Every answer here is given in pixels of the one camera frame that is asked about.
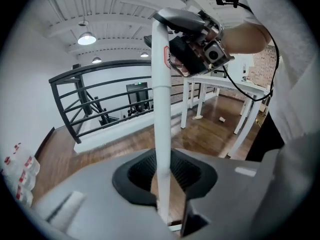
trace hand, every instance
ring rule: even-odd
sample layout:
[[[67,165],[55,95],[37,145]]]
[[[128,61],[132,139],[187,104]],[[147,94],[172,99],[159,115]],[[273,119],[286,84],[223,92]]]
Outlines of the hand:
[[[205,40],[207,42],[210,42],[212,39],[214,39],[218,34],[218,31],[215,31],[213,29],[210,29],[210,32],[207,34],[207,36],[205,37]],[[203,58],[208,64],[210,64],[210,61],[206,58],[205,56],[205,52],[202,46],[200,46],[197,43],[191,42],[189,43],[189,46],[191,47],[191,49],[194,51],[194,53],[196,55],[198,55],[199,57]],[[188,69],[181,63],[180,60],[178,60],[177,58],[174,59],[174,63],[182,66],[181,68],[181,72],[184,76],[189,75],[189,71]]]

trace white table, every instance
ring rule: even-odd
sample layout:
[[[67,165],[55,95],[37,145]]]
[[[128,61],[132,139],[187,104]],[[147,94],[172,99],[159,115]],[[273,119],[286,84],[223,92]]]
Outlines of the white table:
[[[191,83],[191,101],[190,106],[193,104],[193,92],[194,92],[194,86],[195,83],[201,83],[201,89],[200,91],[200,97],[199,97],[199,103],[197,108],[197,116],[201,115],[201,109],[202,109],[202,103],[205,101],[205,91],[207,86],[214,86],[216,87],[216,95],[219,95],[219,89],[220,88],[227,88],[236,90],[236,87],[229,81],[227,78],[221,78],[221,77],[215,77],[215,76],[206,76],[206,75],[196,75],[193,77],[184,78],[183,81],[183,101],[182,101],[182,116],[181,116],[181,128],[186,127],[187,123],[187,112],[188,112],[188,99],[189,99],[189,83]],[[251,97],[254,97],[255,99],[262,98],[264,95],[268,93],[268,90],[264,87],[255,85],[250,82],[245,81],[235,81],[235,84],[244,92],[246,92]],[[254,124],[257,114],[259,112],[260,104],[262,100],[256,101],[253,104],[253,107],[250,111],[252,100],[249,98],[246,98],[242,110],[241,110],[241,118],[237,125],[237,127],[234,130],[234,133],[237,134],[242,127],[246,117],[247,121],[239,134],[238,138],[236,139],[235,143],[233,144],[232,148],[228,152],[228,156],[232,157],[235,155],[237,149],[240,147],[242,142],[245,140],[246,136],[248,135],[252,125]]]

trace metal railing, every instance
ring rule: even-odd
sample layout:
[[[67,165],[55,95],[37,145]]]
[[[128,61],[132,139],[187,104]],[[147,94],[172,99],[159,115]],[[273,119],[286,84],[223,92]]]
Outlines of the metal railing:
[[[62,73],[58,76],[55,76],[49,80],[49,83],[51,84],[51,88],[52,88],[53,97],[54,97],[55,103],[57,105],[57,108],[59,110],[59,113],[62,117],[62,120],[63,120],[66,128],[70,132],[71,136],[73,137],[73,139],[77,143],[81,143],[80,137],[82,137],[84,135],[87,135],[87,134],[114,126],[114,125],[119,124],[121,122],[130,120],[132,118],[136,118],[138,116],[141,116],[141,115],[144,115],[146,113],[150,113],[153,111],[152,106],[150,106],[150,102],[153,101],[153,98],[149,98],[149,99],[134,102],[134,103],[129,103],[127,105],[123,105],[121,107],[117,107],[117,108],[110,109],[110,110],[102,108],[101,103],[100,103],[102,101],[114,99],[114,98],[121,97],[121,96],[127,96],[130,94],[136,94],[139,92],[151,91],[152,88],[132,90],[132,91],[122,92],[122,93],[110,95],[107,97],[100,97],[100,98],[97,96],[92,97],[90,95],[90,93],[88,92],[88,90],[91,88],[95,88],[95,87],[99,87],[99,86],[103,86],[103,85],[114,84],[114,83],[120,83],[120,82],[124,82],[124,81],[132,81],[132,80],[141,81],[143,79],[150,79],[151,76],[128,77],[128,78],[122,78],[122,79],[117,79],[117,80],[100,82],[100,83],[92,84],[89,86],[84,86],[84,82],[82,79],[83,74],[95,72],[95,71],[99,71],[99,70],[110,69],[110,68],[131,67],[131,66],[151,66],[151,61],[150,60],[118,60],[118,61],[99,63],[99,65],[92,64],[92,65],[83,66],[83,67],[79,67],[79,68],[70,70],[70,71]],[[181,76],[180,75],[173,75],[172,77],[173,78],[177,78],[177,77],[180,78]],[[70,91],[68,93],[59,95],[57,86],[62,85],[62,84],[75,84],[76,89],[73,91]],[[183,83],[172,85],[172,87],[177,87],[177,86],[183,86]],[[67,96],[72,95],[72,94],[78,94],[78,99],[76,99],[74,102],[72,102],[66,108],[64,108],[61,100]],[[177,93],[171,94],[171,96],[182,95],[182,94],[183,94],[183,92],[177,92]],[[181,102],[181,101],[182,101],[182,99],[174,102],[174,104]],[[120,111],[120,110],[123,110],[126,108],[132,108],[135,106],[143,105],[145,103],[149,104],[147,106],[149,109],[146,109],[142,112],[130,115],[125,118],[119,118],[119,119],[111,118],[109,116],[109,114],[112,112]],[[72,111],[76,111],[76,113],[74,114],[74,116],[71,119],[69,119],[67,114]],[[76,119],[81,111],[84,111],[84,116],[80,119]],[[101,121],[100,121],[101,126],[80,133],[81,127],[84,122],[92,120],[94,118],[98,118],[98,117],[101,117]]]

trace person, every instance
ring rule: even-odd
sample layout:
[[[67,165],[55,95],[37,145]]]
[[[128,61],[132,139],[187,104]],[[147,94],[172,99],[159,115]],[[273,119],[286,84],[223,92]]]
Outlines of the person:
[[[290,0],[239,0],[250,7],[244,23],[225,29],[221,44],[230,54],[263,51],[274,38],[280,61],[274,77],[273,96],[246,160],[260,162],[264,154],[288,141],[320,130],[319,48],[304,18]],[[206,39],[216,36],[210,32]],[[202,49],[191,47],[201,56]],[[182,72],[188,74],[183,66]]]

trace black cable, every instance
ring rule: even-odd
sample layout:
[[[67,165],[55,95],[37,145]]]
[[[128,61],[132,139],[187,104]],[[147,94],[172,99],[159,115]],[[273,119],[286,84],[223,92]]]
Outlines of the black cable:
[[[228,2],[224,2],[223,4],[224,4],[224,5],[233,5],[233,3],[228,3]],[[240,7],[244,8],[244,9],[248,10],[249,12],[253,13],[252,10],[250,9],[250,7],[247,6],[247,5],[245,5],[245,4],[243,4],[243,3],[238,2],[238,6],[240,6]],[[242,94],[245,95],[246,97],[250,98],[250,99],[253,100],[254,102],[262,101],[262,100],[266,99],[266,98],[269,97],[269,96],[272,97],[273,91],[274,91],[274,78],[275,78],[275,74],[276,74],[276,71],[277,71],[278,66],[279,66],[279,57],[280,57],[280,56],[279,56],[279,49],[278,49],[278,46],[277,46],[274,38],[272,37],[272,35],[270,34],[269,31],[268,31],[268,33],[269,33],[269,35],[270,35],[270,37],[271,37],[271,39],[272,39],[272,41],[273,41],[273,43],[274,43],[275,53],[276,53],[276,64],[275,64],[275,69],[274,69],[273,76],[272,76],[272,80],[271,80],[270,92],[269,92],[266,96],[263,96],[263,97],[261,97],[261,98],[255,99],[255,98],[252,98],[250,95],[246,94],[246,93],[245,93],[243,90],[241,90],[241,89],[236,85],[236,83],[232,80],[232,78],[229,76],[229,74],[228,74],[225,66],[224,66],[224,65],[222,66],[222,68],[223,68],[226,76],[229,78],[230,82],[234,85],[234,87],[235,87],[240,93],[242,93]]]

